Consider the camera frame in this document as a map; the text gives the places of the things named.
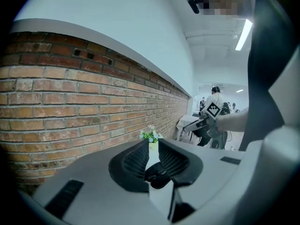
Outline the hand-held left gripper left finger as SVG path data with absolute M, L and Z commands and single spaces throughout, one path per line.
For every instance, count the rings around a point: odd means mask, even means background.
M 111 178 L 128 192 L 148 192 L 145 182 L 149 142 L 142 140 L 114 156 L 108 165 Z

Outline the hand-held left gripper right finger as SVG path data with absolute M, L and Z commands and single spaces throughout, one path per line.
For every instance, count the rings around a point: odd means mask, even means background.
M 203 162 L 195 154 L 161 139 L 158 142 L 159 160 L 176 186 L 193 184 L 203 171 Z

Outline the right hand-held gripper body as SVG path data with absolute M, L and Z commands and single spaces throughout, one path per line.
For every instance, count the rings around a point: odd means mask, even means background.
M 221 108 L 211 102 L 206 109 L 203 109 L 204 116 L 184 127 L 184 132 L 193 132 L 196 136 L 200 137 L 207 134 L 209 137 L 218 137 L 221 133 L 216 126 L 217 116 L 221 112 Z

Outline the person's right forearm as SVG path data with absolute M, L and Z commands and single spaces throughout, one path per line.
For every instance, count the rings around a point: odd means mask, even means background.
M 238 113 L 220 115 L 216 119 L 219 131 L 244 132 L 248 120 L 248 107 Z

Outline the checked cloth table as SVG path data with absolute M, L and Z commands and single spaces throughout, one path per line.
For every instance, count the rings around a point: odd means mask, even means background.
M 180 139 L 183 128 L 196 120 L 199 120 L 199 117 L 184 115 L 180 118 L 179 122 L 176 125 L 176 128 L 178 130 L 177 138 L 176 138 L 177 141 L 179 141 L 179 139 Z

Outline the potted artificial flowers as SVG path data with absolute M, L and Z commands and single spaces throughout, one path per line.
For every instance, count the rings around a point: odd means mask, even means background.
M 161 133 L 156 132 L 154 125 L 148 125 L 148 131 L 145 132 L 141 130 L 139 134 L 139 138 L 148 140 L 149 150 L 157 150 L 159 139 L 162 139 L 164 137 L 162 136 Z

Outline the person's black shirt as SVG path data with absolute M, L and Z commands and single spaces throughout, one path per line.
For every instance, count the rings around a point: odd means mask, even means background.
M 262 140 L 284 124 L 268 90 L 283 72 L 299 43 L 295 1 L 255 0 L 247 67 L 249 111 L 241 151 L 245 151 L 250 142 Z

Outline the white ceiling pipe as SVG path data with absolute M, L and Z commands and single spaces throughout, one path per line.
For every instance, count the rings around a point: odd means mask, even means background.
M 184 32 L 186 38 L 199 37 L 199 36 L 231 36 L 239 35 L 242 32 L 242 29 L 209 29 L 209 30 L 195 30 Z

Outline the ceiling strip light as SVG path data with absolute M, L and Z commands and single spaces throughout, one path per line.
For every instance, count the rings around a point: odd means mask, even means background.
M 252 26 L 253 26 L 253 23 L 251 21 L 249 21 L 248 19 L 246 19 L 242 33 L 239 38 L 239 41 L 235 47 L 236 51 L 240 51 L 243 48 L 244 43 L 245 43 L 246 39 L 248 38 L 248 35 L 252 29 Z

